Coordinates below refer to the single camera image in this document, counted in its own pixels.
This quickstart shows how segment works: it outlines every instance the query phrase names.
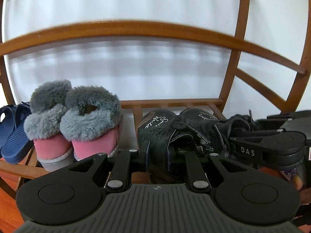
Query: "black shoe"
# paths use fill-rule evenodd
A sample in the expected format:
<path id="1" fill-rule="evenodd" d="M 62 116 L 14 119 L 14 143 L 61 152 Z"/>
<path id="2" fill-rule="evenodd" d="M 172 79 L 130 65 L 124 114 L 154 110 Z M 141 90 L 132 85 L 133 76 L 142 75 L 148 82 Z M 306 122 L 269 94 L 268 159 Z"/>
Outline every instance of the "black shoe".
<path id="1" fill-rule="evenodd" d="M 185 109 L 179 115 L 189 120 L 189 126 L 195 130 L 193 135 L 200 134 L 205 138 L 206 151 L 226 157 L 230 152 L 229 137 L 237 130 L 251 129 L 246 117 L 241 115 L 233 116 L 228 120 L 218 120 L 207 111 L 197 108 Z"/>
<path id="2" fill-rule="evenodd" d="M 149 146 L 149 172 L 152 183 L 180 183 L 182 179 L 168 171 L 168 151 L 197 149 L 189 132 L 189 121 L 167 109 L 156 109 L 146 114 L 137 129 L 138 147 L 145 140 Z"/>

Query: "metal rivet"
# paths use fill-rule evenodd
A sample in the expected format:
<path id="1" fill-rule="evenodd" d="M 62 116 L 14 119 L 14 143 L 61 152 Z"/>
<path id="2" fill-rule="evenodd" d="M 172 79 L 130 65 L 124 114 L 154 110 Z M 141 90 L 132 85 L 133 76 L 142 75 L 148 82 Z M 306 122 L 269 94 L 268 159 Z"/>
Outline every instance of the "metal rivet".
<path id="1" fill-rule="evenodd" d="M 111 180 L 107 183 L 111 189 L 120 189 L 123 186 L 123 182 L 120 180 Z"/>
<path id="2" fill-rule="evenodd" d="M 204 181 L 204 180 L 197 180 L 193 183 L 193 186 L 196 189 L 205 189 L 208 187 L 208 182 Z"/>

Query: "fluffy slipper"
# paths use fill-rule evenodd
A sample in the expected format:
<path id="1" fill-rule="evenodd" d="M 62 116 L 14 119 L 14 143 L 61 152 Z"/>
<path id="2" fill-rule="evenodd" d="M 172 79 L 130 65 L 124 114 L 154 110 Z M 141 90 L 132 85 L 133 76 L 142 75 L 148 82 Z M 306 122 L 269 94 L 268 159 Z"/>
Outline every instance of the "fluffy slipper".
<path id="1" fill-rule="evenodd" d="M 42 84 L 31 95 L 32 114 L 26 118 L 24 130 L 34 141 L 38 161 L 47 171 L 74 161 L 72 144 L 59 129 L 61 118 L 67 111 L 65 99 L 69 90 L 69 80 L 58 80 Z"/>
<path id="2" fill-rule="evenodd" d="M 72 142 L 76 160 L 99 152 L 112 156 L 123 121 L 118 97 L 103 87 L 81 86 L 68 92 L 65 104 L 60 131 Z"/>

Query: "white wall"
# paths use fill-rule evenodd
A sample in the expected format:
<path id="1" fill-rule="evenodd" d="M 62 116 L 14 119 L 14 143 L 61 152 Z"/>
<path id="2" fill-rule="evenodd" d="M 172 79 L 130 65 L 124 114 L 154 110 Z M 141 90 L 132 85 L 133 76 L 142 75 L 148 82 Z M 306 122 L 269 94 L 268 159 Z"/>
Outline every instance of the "white wall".
<path id="1" fill-rule="evenodd" d="M 5 0 L 3 41 L 61 24 L 107 19 L 166 21 L 234 35 L 238 7 L 239 0 Z M 245 38 L 299 63 L 307 16 L 308 0 L 251 0 Z M 30 48 L 5 60 L 14 98 L 20 102 L 29 100 L 41 83 L 61 78 L 73 86 L 102 85 L 121 100 L 217 98 L 229 57 L 230 50 L 200 43 L 113 37 Z M 287 68 L 245 53 L 239 68 L 284 99 L 295 77 Z M 244 114 L 249 108 L 254 118 L 279 112 L 235 78 L 224 114 Z M 310 108 L 307 93 L 300 108 Z M 121 144 L 135 146 L 133 115 L 126 112 Z"/>

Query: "wooden shoe rack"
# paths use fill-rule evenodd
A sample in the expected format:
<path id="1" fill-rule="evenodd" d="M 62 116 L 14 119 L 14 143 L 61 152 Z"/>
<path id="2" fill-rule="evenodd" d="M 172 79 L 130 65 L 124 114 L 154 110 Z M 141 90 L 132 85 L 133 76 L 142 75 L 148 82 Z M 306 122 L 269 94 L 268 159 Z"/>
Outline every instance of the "wooden shoe rack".
<path id="1" fill-rule="evenodd" d="M 133 109 L 136 129 L 142 118 L 142 108 L 146 107 L 166 108 L 171 106 L 185 106 L 190 108 L 193 106 L 208 105 L 212 111 L 214 111 L 214 115 L 216 117 L 223 118 L 224 116 L 222 111 L 228 99 L 235 76 L 257 90 L 282 112 L 295 111 L 303 96 L 311 73 L 311 0 L 308 0 L 309 16 L 307 34 L 300 64 L 294 63 L 293 61 L 272 52 L 271 50 L 244 40 L 248 19 L 249 1 L 250 0 L 240 0 L 238 20 L 234 37 L 207 29 L 200 29 L 173 23 L 150 21 L 100 21 L 93 23 L 76 23 L 49 28 L 38 32 L 32 32 L 27 35 L 11 39 L 5 43 L 1 43 L 0 83 L 2 83 L 7 102 L 8 104 L 14 104 L 13 95 L 4 65 L 3 55 L 5 54 L 13 53 L 33 46 L 60 42 L 69 39 L 103 36 L 147 36 L 201 42 L 228 48 L 232 51 L 219 98 L 122 101 L 122 108 Z M 260 81 L 238 68 L 238 62 L 242 51 L 274 61 L 297 72 L 287 100 L 283 100 L 278 94 L 262 84 Z M 19 176 L 20 180 L 22 180 L 22 178 L 33 179 L 47 174 L 48 172 L 43 168 L 35 167 L 36 162 L 36 153 L 32 149 L 24 160 L 24 165 L 10 165 L 5 161 L 0 161 L 0 171 Z M 146 174 L 137 173 L 137 175 L 133 176 L 132 181 L 136 183 L 143 183 L 146 180 Z M 11 197 L 15 198 L 16 190 L 10 188 L 1 178 L 0 188 L 5 190 Z"/>

